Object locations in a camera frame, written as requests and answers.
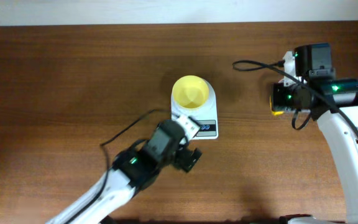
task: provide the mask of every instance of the yellow object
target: yellow object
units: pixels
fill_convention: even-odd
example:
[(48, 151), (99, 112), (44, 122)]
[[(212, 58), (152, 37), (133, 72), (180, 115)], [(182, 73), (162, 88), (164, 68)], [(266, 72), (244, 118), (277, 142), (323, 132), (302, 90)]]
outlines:
[[(269, 98), (270, 100), (270, 109), (272, 109), (272, 97)], [(284, 114), (284, 111), (272, 111), (272, 115), (278, 116)]]
[(182, 107), (195, 109), (202, 106), (209, 96), (206, 82), (197, 76), (181, 77), (172, 89), (173, 99)]

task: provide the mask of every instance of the digital scale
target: digital scale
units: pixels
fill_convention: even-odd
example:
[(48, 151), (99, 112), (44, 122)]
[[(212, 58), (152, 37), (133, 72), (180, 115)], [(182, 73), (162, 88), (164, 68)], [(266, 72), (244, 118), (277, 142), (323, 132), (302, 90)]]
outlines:
[(206, 80), (208, 85), (209, 95), (206, 102), (196, 109), (187, 109), (180, 106), (173, 99), (171, 95), (171, 112), (173, 114), (185, 114), (191, 116), (201, 125), (201, 129), (193, 139), (216, 139), (219, 136), (218, 131), (218, 112), (216, 109), (216, 95), (215, 91)]

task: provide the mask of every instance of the green led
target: green led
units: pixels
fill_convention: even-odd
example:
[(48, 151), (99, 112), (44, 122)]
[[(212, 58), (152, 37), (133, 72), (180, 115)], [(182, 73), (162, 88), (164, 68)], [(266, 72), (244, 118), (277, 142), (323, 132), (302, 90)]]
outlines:
[(338, 91), (338, 90), (339, 90), (339, 86), (333, 85), (333, 86), (332, 86), (332, 89), (333, 89), (334, 91)]
[(133, 157), (129, 162), (130, 162), (131, 164), (134, 164), (136, 161), (137, 161), (137, 158), (136, 158), (136, 157)]

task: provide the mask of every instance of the wooden tabletop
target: wooden tabletop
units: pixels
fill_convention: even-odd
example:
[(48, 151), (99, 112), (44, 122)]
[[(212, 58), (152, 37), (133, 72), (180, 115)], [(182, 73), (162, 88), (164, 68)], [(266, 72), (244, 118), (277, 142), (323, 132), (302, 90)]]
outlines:
[[(185, 75), (215, 89), (219, 138), (193, 141), (204, 154), (190, 173), (165, 168), (112, 217), (344, 220), (316, 123), (295, 131), (289, 115), (271, 115), (276, 73), (231, 68), (318, 42), (331, 43), (337, 77), (358, 78), (358, 22), (0, 27), (0, 223), (43, 223), (69, 206), (104, 172), (98, 144), (149, 109), (169, 109)], [(167, 118), (134, 126), (108, 146), (111, 158)]]

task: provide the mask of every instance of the white wall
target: white wall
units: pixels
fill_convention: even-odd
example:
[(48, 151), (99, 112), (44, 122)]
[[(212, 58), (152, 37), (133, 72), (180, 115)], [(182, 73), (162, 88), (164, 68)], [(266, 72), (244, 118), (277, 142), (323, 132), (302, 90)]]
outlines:
[(358, 20), (358, 0), (0, 0), (0, 26)]

